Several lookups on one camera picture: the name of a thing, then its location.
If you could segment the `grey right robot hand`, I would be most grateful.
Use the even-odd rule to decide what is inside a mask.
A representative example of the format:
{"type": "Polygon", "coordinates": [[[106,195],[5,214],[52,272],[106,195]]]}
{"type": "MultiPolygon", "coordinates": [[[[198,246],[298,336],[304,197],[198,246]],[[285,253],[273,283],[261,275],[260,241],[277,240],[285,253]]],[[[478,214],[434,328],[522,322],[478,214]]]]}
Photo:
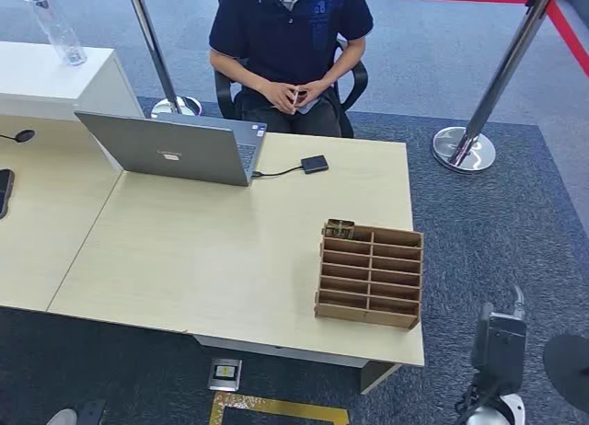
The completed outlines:
{"type": "Polygon", "coordinates": [[[471,364],[476,371],[473,381],[481,393],[511,395],[523,383],[527,326],[524,295],[517,284],[513,289],[513,313],[495,312],[492,303],[484,304],[480,312],[471,364]]]}

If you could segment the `person's right hand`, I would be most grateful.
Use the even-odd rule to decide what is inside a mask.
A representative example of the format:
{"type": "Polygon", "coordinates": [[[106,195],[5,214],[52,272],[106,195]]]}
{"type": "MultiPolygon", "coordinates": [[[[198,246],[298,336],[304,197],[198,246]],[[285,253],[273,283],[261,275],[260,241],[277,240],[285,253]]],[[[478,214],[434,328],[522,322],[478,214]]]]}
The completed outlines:
{"type": "Polygon", "coordinates": [[[270,101],[275,108],[289,115],[296,112],[294,107],[296,86],[264,81],[257,88],[257,91],[270,101]]]}

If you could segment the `person's left hand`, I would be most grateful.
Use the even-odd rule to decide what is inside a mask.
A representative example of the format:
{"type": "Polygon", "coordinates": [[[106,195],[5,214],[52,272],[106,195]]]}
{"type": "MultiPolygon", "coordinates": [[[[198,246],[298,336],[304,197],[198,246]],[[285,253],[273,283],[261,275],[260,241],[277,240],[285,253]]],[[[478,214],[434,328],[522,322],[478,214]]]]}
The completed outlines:
{"type": "Polygon", "coordinates": [[[309,103],[313,103],[315,100],[319,99],[319,96],[329,86],[330,84],[325,79],[297,86],[295,88],[294,107],[295,109],[304,109],[309,103]]]}

